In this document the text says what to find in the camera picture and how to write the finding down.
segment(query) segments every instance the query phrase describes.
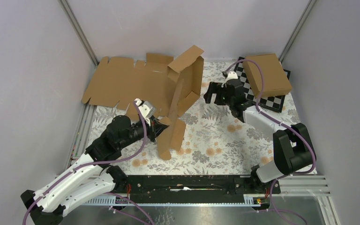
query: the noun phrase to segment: orange flower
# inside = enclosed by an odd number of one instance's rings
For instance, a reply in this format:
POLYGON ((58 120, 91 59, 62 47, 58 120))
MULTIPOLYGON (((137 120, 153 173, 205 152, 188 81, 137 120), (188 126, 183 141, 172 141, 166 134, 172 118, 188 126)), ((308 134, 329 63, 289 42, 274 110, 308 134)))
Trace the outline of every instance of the orange flower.
POLYGON ((228 130, 228 132, 230 132, 230 133, 234 133, 235 132, 235 126, 234 125, 228 125, 227 126, 227 130, 228 130))
POLYGON ((214 156, 215 155, 215 151, 213 150, 213 148, 208 148, 206 150, 206 155, 208 156, 214 156))
POLYGON ((139 167, 140 166, 140 160, 138 160, 138 159, 133 160, 132 166, 133 167, 139 167))
POLYGON ((183 155, 184 154, 184 149, 181 148, 180 150, 176 150, 176 154, 179 155, 179 156, 183 155))
POLYGON ((263 157, 261 158, 261 162, 263 163, 263 165, 265 165, 265 164, 269 163, 270 161, 268 160, 267 157, 263 156, 263 157))

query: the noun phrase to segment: cable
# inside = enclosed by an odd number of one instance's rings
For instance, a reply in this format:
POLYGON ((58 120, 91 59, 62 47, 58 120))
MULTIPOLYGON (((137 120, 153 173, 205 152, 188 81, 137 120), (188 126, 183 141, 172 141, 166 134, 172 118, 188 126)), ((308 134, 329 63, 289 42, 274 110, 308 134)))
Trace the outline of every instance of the cable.
POLYGON ((147 213, 146 211, 144 211, 144 210, 142 209, 142 207, 140 207, 138 204, 136 204, 136 203, 133 202, 132 200, 130 200, 130 199, 126 198, 126 197, 123 197, 123 196, 121 196, 121 195, 119 195, 119 194, 115 194, 115 193, 111 193, 111 192, 107 192, 106 194, 108 194, 108 195, 113 195, 113 196, 115 196, 115 197, 121 198, 121 199, 123 199, 123 200, 126 200, 126 201, 132 203, 133 205, 135 205, 136 208, 138 208, 142 213, 144 213, 144 215, 148 218, 148 220, 151 222, 152 225, 155 225, 154 221, 153 221, 152 218, 148 215, 148 213, 147 213))
POLYGON ((137 217, 135 217, 135 216, 133 216, 133 215, 131 215, 131 214, 129 214, 129 213, 122 212, 121 210, 115 210, 115 209, 114 209, 113 211, 114 211, 114 213, 120 213, 120 214, 123 214, 123 215, 125 215, 125 216, 131 217, 131 218, 133 218, 133 219, 135 219, 135 220, 137 220, 137 221, 139 221, 139 222, 142 222, 142 223, 145 224, 145 225, 151 225, 151 224, 146 223, 146 222, 142 221, 141 219, 139 219, 139 218, 137 218, 137 217))
MULTIPOLYGON (((140 112, 140 109, 138 107, 138 105, 136 104, 136 102, 133 102, 134 107, 137 110, 137 113, 139 114, 139 118, 142 122, 142 127, 143 127, 143 132, 144 132, 144 137, 143 137, 143 142, 140 146, 140 149, 133 155, 123 158, 123 159, 118 159, 118 160, 111 160, 111 161, 99 161, 99 162, 91 162, 91 163, 85 163, 82 165, 79 165, 78 167, 74 168, 74 171, 77 171, 85 166, 89 166, 89 165, 101 165, 101 164, 112 164, 112 163, 119 163, 119 162, 123 162, 129 159, 132 159, 134 157, 136 157, 140 152, 142 152, 142 150, 144 149, 145 144, 147 143, 147 127, 145 126, 145 120, 144 117, 142 116, 142 113, 140 112)), ((22 219, 22 225, 26 225, 27 222, 27 217, 31 212, 31 209, 42 199, 43 196, 47 195, 54 187, 56 187, 60 182, 62 182, 65 178, 67 178, 69 175, 71 175, 72 172, 68 172, 66 173, 64 176, 62 176, 60 179, 58 179, 56 182, 54 182, 43 194, 42 196, 40 196, 39 198, 37 198, 32 204, 31 206, 27 209, 27 211, 25 212, 24 218, 22 219)))
MULTIPOLYGON (((230 69, 231 69, 235 64, 241 63, 241 62, 245 62, 245 61, 251 62, 251 63, 253 63, 253 64, 255 64, 255 65, 257 66, 257 68, 259 69, 260 77, 261 77, 261 79, 262 79, 262 90, 259 92, 259 94, 258 94, 258 96, 257 96, 257 98, 256 98, 256 105, 255 105, 255 106, 256 106, 256 110, 257 110, 260 114, 262 114, 263 116, 265 116, 267 119, 269 119, 269 120, 277 123, 277 124, 280 125, 280 126, 283 126, 283 127, 287 128, 287 129, 290 130, 292 133, 294 133, 294 134, 303 142, 303 144, 307 146, 307 149, 308 149, 308 151, 309 151, 310 154, 311 154, 312 161, 313 161, 311 168, 310 168, 308 171, 305 171, 305 172, 294 172, 293 174, 306 174, 306 173, 312 172, 312 171, 315 169, 316 159, 315 159, 315 153, 314 153, 312 147, 308 144, 308 142, 307 142, 299 133, 297 133, 293 128, 291 128, 290 126, 288 126, 288 125, 280 122, 279 120, 275 119, 274 117, 268 115, 267 113, 265 113, 264 111, 262 111, 262 110, 260 109, 260 107, 259 107, 259 102, 260 102, 260 99, 262 98, 262 94, 263 94, 263 90, 264 90, 264 76, 263 76, 263 72, 262 72, 262 69, 260 68, 259 64, 257 64, 257 63, 256 63, 255 61, 253 61, 253 60, 247 60, 247 59, 238 60, 238 61, 236 61, 235 63, 231 64, 231 65, 225 70, 225 72, 230 71, 230 69)), ((280 212, 289 212, 289 213, 292 213, 292 214, 300 217, 300 218, 306 223, 306 225, 308 225, 307 220, 306 220, 305 218, 303 218, 301 215, 297 214, 296 212, 293 212, 293 211, 290 211, 290 210, 279 210, 279 209, 276 208, 276 206, 275 206, 275 204, 274 204, 274 202, 273 202, 273 198, 272 198, 272 190, 273 190, 273 188, 274 188, 275 182, 276 182, 277 180, 281 179, 281 178, 284 178, 284 177, 286 177, 286 175, 274 179, 273 182, 272 182, 272 184, 271 184, 271 187, 270 187, 270 202, 271 202, 272 206, 274 207, 273 211, 277 212, 278 215, 279 215, 284 221, 288 222, 289 224, 296 225, 296 224, 293 223, 292 221, 289 221, 289 220, 286 219, 284 216, 282 216, 282 214, 281 214, 280 212)))

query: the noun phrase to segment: cardboard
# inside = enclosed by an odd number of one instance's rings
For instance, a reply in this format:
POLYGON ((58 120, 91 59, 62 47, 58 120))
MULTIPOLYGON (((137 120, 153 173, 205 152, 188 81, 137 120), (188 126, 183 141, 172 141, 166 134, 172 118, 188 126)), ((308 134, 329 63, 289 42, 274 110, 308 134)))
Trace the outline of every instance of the cardboard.
MULTIPOLYGON (((262 69, 264 75, 263 98, 286 95, 292 90, 292 86, 275 53, 247 56, 245 59, 255 61, 262 69)), ((259 69, 252 62, 245 61, 242 65, 253 94, 258 96, 262 90, 262 79, 259 69)))
POLYGON ((83 94, 82 102, 126 110, 137 120, 131 105, 135 98, 148 100, 156 107, 154 116, 164 116, 170 126, 157 138, 158 155, 171 158, 169 149, 180 150, 186 124, 179 120, 201 94, 203 50, 192 46, 176 59, 147 53, 146 61, 104 57, 83 94))

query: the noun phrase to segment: gray floor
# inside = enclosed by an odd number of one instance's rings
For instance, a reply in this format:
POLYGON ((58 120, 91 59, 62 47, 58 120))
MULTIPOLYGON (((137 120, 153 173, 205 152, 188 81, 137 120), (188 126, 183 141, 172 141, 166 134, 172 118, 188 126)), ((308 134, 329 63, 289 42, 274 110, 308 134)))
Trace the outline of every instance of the gray floor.
MULTIPOLYGON (((279 209, 287 209, 302 215, 309 225, 325 224, 314 197, 275 197, 279 209)), ((275 212, 245 213, 249 207, 144 207, 157 225, 287 225, 275 212)), ((127 207, 124 212, 147 218, 136 208, 127 207)), ((293 215, 284 214, 289 220, 304 224, 293 215)), ((113 214, 108 207, 80 206, 64 218, 61 225, 140 225, 142 223, 124 215, 113 214)))

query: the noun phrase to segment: chessboard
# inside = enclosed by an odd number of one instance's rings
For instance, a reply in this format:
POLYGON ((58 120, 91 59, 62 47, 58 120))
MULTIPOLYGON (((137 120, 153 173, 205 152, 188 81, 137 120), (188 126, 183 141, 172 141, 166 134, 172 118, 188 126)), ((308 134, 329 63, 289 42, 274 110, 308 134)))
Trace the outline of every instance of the chessboard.
MULTIPOLYGON (((249 81, 246 77, 245 70, 243 69, 242 63, 237 63, 234 68, 234 72, 237 73, 239 80, 243 83, 243 90, 247 100, 251 100, 256 103, 256 98, 253 94, 252 89, 250 88, 249 81)), ((286 76, 289 79, 291 72, 289 70, 284 69, 286 76)), ((285 95, 275 96, 275 97, 263 97, 260 99, 259 106, 262 108, 266 108, 272 110, 274 112, 280 113, 282 112, 282 107, 284 106, 285 95)))

